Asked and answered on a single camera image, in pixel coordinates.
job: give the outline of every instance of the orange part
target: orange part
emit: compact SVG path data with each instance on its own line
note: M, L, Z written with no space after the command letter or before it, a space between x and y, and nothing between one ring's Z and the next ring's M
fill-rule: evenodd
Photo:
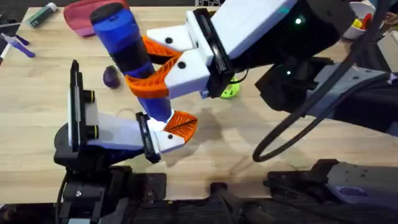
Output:
M197 130L198 119L182 111L174 111L174 115L167 123L164 131L184 138L187 143Z
M179 56L168 60L158 71L148 78L133 78L125 76L125 81L132 93L141 98L161 98L169 95L164 79L172 67L177 63Z
M164 57L176 57L181 56L181 52L165 47L153 40L150 40L147 36L142 36L142 40L144 41L145 48L147 49L148 54L158 55Z

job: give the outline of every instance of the cord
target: cord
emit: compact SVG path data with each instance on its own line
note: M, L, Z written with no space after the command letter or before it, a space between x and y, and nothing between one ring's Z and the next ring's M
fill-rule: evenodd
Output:
M249 73L249 69L247 69L247 70L246 70L246 74L243 76L243 78L241 78L241 79L240 79L240 80L238 80L238 81L230 81L230 82L229 82L229 84L237 84L237 83L241 83L241 82L243 82L243 80L245 80L245 79L246 79L246 77L247 77L248 73Z
M61 197L63 190L65 188L65 185L67 184L67 173L65 173L65 176L63 176L62 183L60 190L58 191L58 196L57 196L57 202L55 202L55 224L59 224L59 213L60 213L60 203L61 203Z
M287 141L282 146L274 149L273 151L261 155L264 150L273 142L277 137L279 137L287 128L294 124L303 114L306 114L309 109L311 109L315 104L317 104L333 86L338 82L338 80L349 70L349 68L354 64L355 58L362 52L373 39L374 35L379 30L379 25L384 20L384 15L390 7L390 1L380 1L376 12L374 14L374 19L370 28L365 32L363 37L359 39L358 44L355 49L353 49L345 60L339 65L339 67L331 74L331 76L326 80L326 82L298 109L293 113L288 115L281 123L279 123L257 146L254 150L252 158L255 162L264 162L269 160L280 153L284 152L290 146L294 145L297 141L308 134L316 125L318 125L323 119L316 119L311 124L309 124L303 131L298 133L294 138Z

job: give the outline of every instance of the pen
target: pen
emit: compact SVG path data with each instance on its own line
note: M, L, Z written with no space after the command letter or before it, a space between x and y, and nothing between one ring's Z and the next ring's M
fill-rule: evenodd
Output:
M35 53L31 52L26 47L24 47L15 37L9 37L6 34L1 34L1 35L8 44L20 50L21 52L26 54L26 56L30 58L35 57Z

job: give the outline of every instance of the marker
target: marker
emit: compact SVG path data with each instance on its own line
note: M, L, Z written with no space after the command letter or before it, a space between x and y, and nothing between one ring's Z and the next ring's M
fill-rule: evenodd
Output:
M30 16L26 23L32 28L36 28L43 24L43 22L53 15L57 10L58 7L54 3L50 2L36 12L33 16Z
M21 52L26 54L26 56L30 58L35 57L35 53L31 52L26 47L24 47L15 37L9 37L6 34L1 34L1 36L8 44L20 50Z

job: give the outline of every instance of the blue cup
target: blue cup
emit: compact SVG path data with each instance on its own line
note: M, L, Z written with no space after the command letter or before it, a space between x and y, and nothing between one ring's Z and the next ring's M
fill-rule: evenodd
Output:
M155 72L130 10L120 3L111 3L96 9L90 19L96 35L124 75L147 78ZM157 121L167 121L172 114L167 98L138 100Z

